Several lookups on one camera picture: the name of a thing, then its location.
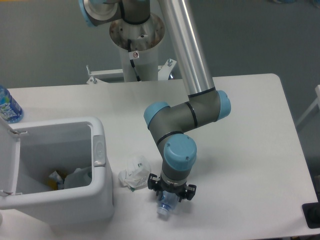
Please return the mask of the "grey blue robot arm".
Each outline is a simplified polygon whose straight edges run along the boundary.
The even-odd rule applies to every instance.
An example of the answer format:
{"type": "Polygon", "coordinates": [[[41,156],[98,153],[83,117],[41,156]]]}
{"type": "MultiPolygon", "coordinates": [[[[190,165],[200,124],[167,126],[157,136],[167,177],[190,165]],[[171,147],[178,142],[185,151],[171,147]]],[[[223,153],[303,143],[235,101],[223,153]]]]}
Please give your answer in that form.
{"type": "Polygon", "coordinates": [[[197,146],[187,135],[227,117],[231,103],[217,90],[207,67],[188,0],[161,0],[163,19],[151,13],[148,0],[81,0],[79,7],[89,26],[110,23],[113,42],[128,58],[127,73],[136,82],[145,79],[138,67],[144,51],[154,49],[165,32],[171,36],[188,101],[176,106],[151,104],[144,119],[162,157],[160,176],[150,174],[147,186],[157,193],[169,192],[180,200],[191,200],[197,187],[187,184],[196,161],[197,146]]]}

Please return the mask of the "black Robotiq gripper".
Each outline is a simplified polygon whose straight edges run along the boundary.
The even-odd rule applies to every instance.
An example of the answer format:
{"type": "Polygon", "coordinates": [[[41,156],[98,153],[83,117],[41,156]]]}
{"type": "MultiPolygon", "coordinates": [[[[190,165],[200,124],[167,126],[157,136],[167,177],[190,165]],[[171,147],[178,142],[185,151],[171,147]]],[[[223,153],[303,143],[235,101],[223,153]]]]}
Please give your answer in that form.
{"type": "Polygon", "coordinates": [[[184,182],[183,184],[175,184],[175,183],[168,183],[162,177],[158,177],[157,175],[150,173],[148,180],[147,180],[147,187],[149,190],[153,190],[156,192],[156,196],[159,195],[159,192],[168,192],[174,193],[178,195],[180,203],[182,200],[191,201],[192,198],[196,194],[197,186],[194,184],[186,185],[187,183],[184,182]]]}

